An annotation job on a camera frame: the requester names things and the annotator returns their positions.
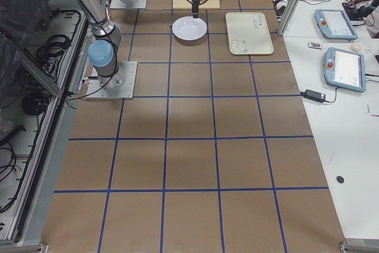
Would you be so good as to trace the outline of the near blue teach pendant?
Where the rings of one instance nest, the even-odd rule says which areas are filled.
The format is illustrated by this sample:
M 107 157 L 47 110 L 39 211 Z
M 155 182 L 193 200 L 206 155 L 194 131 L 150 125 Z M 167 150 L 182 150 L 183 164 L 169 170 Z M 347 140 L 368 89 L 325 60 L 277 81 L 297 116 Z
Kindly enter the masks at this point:
M 353 92 L 366 91 L 364 55 L 348 50 L 328 48 L 323 75 L 327 85 Z

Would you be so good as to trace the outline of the cream bear tray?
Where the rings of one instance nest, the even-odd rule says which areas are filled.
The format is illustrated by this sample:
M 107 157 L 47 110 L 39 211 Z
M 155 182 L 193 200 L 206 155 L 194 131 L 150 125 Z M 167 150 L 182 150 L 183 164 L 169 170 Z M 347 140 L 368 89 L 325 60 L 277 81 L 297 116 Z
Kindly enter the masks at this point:
M 231 54 L 273 54 L 274 47 L 263 13 L 228 12 L 225 17 Z

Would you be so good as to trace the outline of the black power adapter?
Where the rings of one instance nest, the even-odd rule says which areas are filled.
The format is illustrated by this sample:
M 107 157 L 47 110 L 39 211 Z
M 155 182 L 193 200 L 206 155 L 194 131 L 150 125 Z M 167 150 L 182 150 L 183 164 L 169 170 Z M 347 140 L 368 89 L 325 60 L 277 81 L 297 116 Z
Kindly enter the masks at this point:
M 315 101 L 315 102 L 318 102 L 318 103 L 324 103 L 324 102 L 326 102 L 326 99 L 325 99 L 326 96 L 325 96 L 325 94 L 317 92 L 317 91 L 306 89 L 305 91 L 300 92 L 300 94 L 304 98 L 312 100 L 312 101 Z

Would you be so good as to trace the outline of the far blue teach pendant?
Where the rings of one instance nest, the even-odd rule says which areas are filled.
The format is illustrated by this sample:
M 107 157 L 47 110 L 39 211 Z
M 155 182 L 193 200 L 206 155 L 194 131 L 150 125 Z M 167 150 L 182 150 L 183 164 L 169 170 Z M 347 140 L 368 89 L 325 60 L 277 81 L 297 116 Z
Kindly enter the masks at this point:
M 314 19 L 322 36 L 329 40 L 356 40 L 358 35 L 345 11 L 317 9 Z

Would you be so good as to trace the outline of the blue teach pendant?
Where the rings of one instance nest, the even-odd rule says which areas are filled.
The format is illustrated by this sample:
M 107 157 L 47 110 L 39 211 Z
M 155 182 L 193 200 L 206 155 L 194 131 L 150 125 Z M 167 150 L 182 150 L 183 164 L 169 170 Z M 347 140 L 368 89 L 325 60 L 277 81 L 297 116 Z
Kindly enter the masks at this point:
M 329 40 L 356 40 L 358 35 L 345 11 L 317 9 L 314 19 L 322 36 Z
M 353 92 L 366 91 L 364 55 L 348 50 L 328 48 L 323 75 L 327 85 Z

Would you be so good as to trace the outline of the white round plate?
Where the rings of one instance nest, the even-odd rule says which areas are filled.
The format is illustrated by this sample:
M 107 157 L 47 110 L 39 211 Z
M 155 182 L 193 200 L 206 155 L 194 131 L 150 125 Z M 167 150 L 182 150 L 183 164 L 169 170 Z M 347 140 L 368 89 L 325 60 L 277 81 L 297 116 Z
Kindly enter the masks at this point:
M 172 24 L 172 32 L 181 40 L 198 40 L 207 32 L 207 24 L 200 18 L 181 17 Z

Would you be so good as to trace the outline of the small printed card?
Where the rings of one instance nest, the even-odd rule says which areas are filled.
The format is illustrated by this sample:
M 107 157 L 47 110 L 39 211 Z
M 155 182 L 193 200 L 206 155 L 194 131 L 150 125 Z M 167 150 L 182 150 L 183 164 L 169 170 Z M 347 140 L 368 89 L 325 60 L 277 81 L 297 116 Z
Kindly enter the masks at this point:
M 319 49 L 319 50 L 322 50 L 322 44 L 321 43 L 316 43 L 316 42 L 308 42 L 308 45 L 309 45 L 309 48 L 311 49 Z

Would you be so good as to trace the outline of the beige round ball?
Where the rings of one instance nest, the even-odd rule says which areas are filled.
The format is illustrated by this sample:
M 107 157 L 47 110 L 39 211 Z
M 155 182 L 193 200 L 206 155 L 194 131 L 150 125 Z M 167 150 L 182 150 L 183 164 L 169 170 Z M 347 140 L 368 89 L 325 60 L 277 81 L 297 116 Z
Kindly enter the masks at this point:
M 353 45 L 351 46 L 351 50 L 353 50 L 353 51 L 355 51 L 355 52 L 359 52 L 359 51 L 361 50 L 361 47 L 360 47 L 360 45 L 358 45 L 358 44 L 353 44 Z

